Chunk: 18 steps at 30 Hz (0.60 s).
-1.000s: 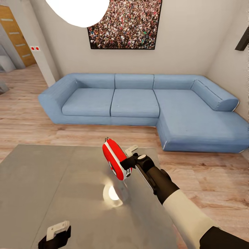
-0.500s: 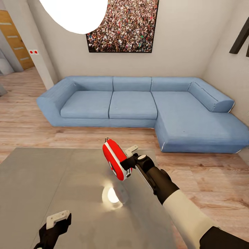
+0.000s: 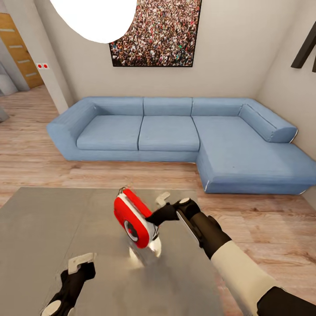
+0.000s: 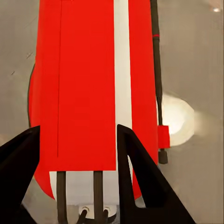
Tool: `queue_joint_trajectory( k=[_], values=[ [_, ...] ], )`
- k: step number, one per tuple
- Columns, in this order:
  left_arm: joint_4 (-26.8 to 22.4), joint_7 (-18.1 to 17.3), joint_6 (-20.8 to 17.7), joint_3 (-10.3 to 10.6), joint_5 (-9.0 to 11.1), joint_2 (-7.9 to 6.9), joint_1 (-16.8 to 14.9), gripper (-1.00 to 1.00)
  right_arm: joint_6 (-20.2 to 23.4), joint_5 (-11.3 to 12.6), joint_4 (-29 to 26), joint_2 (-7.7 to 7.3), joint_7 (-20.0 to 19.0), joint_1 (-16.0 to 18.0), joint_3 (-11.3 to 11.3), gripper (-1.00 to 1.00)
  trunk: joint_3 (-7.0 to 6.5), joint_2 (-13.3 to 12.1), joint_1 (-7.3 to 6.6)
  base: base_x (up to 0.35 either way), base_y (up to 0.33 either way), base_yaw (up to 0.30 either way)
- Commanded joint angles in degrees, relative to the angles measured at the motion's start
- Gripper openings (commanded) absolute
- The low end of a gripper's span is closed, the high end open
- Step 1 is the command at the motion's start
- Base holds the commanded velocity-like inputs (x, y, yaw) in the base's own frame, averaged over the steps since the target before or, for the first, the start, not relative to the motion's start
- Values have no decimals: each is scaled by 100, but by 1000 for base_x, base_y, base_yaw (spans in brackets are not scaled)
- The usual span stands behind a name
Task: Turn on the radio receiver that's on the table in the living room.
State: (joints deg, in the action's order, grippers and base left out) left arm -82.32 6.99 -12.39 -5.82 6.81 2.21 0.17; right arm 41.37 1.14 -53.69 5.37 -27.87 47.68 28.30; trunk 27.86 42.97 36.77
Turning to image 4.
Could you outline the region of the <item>radio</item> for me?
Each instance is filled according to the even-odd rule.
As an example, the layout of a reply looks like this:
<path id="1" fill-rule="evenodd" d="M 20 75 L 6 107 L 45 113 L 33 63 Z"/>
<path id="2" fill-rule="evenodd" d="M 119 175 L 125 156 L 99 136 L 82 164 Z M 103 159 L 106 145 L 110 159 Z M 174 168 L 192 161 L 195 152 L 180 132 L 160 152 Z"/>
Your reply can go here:
<path id="1" fill-rule="evenodd" d="M 59 224 L 68 224 L 67 205 L 80 205 L 77 224 L 117 218 L 118 124 L 167 164 L 159 42 L 157 0 L 40 0 L 28 124 L 40 125 L 34 177 L 56 200 Z"/>

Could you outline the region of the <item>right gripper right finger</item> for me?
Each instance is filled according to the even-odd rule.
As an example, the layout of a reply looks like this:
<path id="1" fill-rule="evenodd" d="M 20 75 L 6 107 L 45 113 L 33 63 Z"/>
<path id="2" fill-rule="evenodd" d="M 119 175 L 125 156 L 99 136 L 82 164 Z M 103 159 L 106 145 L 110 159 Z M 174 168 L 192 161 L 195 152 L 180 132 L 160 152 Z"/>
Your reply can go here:
<path id="1" fill-rule="evenodd" d="M 120 224 L 196 224 L 130 128 L 117 125 Z M 135 205 L 130 157 L 146 208 Z"/>

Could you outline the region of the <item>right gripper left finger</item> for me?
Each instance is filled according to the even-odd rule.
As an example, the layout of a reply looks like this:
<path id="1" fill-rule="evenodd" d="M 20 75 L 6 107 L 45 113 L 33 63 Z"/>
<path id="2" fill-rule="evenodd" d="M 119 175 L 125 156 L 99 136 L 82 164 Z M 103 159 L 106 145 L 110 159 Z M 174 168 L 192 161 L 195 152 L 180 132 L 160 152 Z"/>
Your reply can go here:
<path id="1" fill-rule="evenodd" d="M 0 147 L 0 224 L 12 224 L 40 160 L 40 125 Z"/>

